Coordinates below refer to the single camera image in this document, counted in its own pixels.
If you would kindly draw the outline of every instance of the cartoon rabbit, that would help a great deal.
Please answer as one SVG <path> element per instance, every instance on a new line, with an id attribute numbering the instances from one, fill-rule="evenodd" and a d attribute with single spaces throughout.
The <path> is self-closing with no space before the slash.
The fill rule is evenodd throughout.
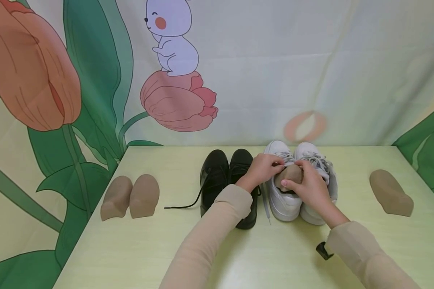
<path id="1" fill-rule="evenodd" d="M 192 23 L 191 10 L 186 0 L 147 0 L 146 27 L 159 43 L 153 47 L 158 54 L 162 71 L 168 76 L 190 74 L 198 67 L 198 52 L 186 40 Z"/>

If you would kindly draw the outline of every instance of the shoe tree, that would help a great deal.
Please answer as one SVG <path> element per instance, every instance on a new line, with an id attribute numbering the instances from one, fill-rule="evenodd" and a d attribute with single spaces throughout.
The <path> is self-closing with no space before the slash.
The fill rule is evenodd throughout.
<path id="1" fill-rule="evenodd" d="M 129 207 L 129 199 L 132 192 L 132 181 L 126 176 L 114 179 L 108 187 L 101 205 L 101 221 L 114 217 L 125 216 Z"/>
<path id="2" fill-rule="evenodd" d="M 410 217 L 414 203 L 406 195 L 399 182 L 392 174 L 385 170 L 377 170 L 370 174 L 370 185 L 376 200 L 383 210 L 392 215 Z"/>
<path id="3" fill-rule="evenodd" d="M 132 219 L 150 217 L 159 201 L 159 185 L 152 175 L 141 175 L 133 185 L 130 196 Z"/>
<path id="4" fill-rule="evenodd" d="M 275 186 L 282 192 L 291 191 L 290 189 L 281 185 L 281 181 L 284 179 L 292 180 L 294 183 L 302 183 L 303 170 L 298 165 L 288 165 L 281 173 L 275 176 Z"/>

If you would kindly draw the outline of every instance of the black leather shoe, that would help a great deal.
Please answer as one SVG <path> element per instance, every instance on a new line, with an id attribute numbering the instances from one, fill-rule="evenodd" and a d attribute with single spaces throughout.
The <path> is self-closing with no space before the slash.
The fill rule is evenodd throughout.
<path id="1" fill-rule="evenodd" d="M 247 173 L 249 167 L 251 166 L 253 157 L 251 153 L 245 149 L 238 149 L 233 156 L 231 157 L 229 174 L 228 174 L 228 183 L 235 184 L 238 180 Z M 252 228 L 256 224 L 257 219 L 257 196 L 258 189 L 254 189 L 251 192 L 252 195 L 252 204 L 251 204 L 251 212 L 250 214 L 242 219 L 236 227 L 238 229 L 247 230 Z"/>
<path id="2" fill-rule="evenodd" d="M 201 168 L 198 197 L 194 203 L 183 207 L 165 207 L 165 209 L 186 209 L 194 206 L 201 195 L 201 217 L 212 206 L 218 194 L 228 185 L 228 161 L 227 156 L 220 149 L 213 150 L 207 156 Z"/>

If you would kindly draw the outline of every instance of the black clip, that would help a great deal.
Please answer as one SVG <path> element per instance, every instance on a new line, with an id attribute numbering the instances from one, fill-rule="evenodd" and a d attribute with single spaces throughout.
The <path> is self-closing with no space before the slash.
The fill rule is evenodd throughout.
<path id="1" fill-rule="evenodd" d="M 325 244 L 326 244 L 326 242 L 321 242 L 320 244 L 318 244 L 316 250 L 320 254 L 320 256 L 323 259 L 325 259 L 325 261 L 326 261 L 327 259 L 329 259 L 332 256 L 334 256 L 334 254 L 329 254 L 328 252 L 326 252 Z"/>

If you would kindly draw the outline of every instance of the shoe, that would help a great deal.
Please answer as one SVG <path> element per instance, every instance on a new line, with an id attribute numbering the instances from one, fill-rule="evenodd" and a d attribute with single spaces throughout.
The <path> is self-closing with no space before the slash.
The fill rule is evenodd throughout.
<path id="1" fill-rule="evenodd" d="M 201 189 L 195 202 L 184 207 L 165 207 L 165 209 L 186 209 L 194 206 L 201 196 L 201 217 L 209 210 L 218 194 L 228 185 L 228 160 L 220 149 L 213 150 L 204 161 L 199 175 Z"/>
<path id="2" fill-rule="evenodd" d="M 252 164 L 253 157 L 251 153 L 245 149 L 238 149 L 233 153 L 230 161 L 230 169 L 228 174 L 228 183 L 235 184 L 238 180 L 244 176 L 249 167 Z M 236 227 L 238 229 L 247 230 L 252 228 L 256 224 L 257 220 L 257 197 L 260 189 L 257 187 L 251 192 L 252 204 L 251 212 L 249 215 L 242 219 Z"/>
<path id="3" fill-rule="evenodd" d="M 338 180 L 333 170 L 333 164 L 327 161 L 326 157 L 318 151 L 317 147 L 309 142 L 303 142 L 297 146 L 294 152 L 296 160 L 306 159 L 314 166 L 323 180 L 326 182 L 330 198 L 334 204 L 338 201 Z M 312 225 L 321 226 L 325 221 L 311 207 L 306 204 L 302 205 L 301 217 Z"/>
<path id="4" fill-rule="evenodd" d="M 284 159 L 285 167 L 294 164 L 294 158 L 289 147 L 280 140 L 274 140 L 266 146 L 264 153 L 277 155 Z M 268 192 L 268 202 L 275 218 L 280 221 L 290 222 L 299 216 L 302 200 L 294 192 L 282 192 L 275 186 L 275 177 L 265 183 Z"/>

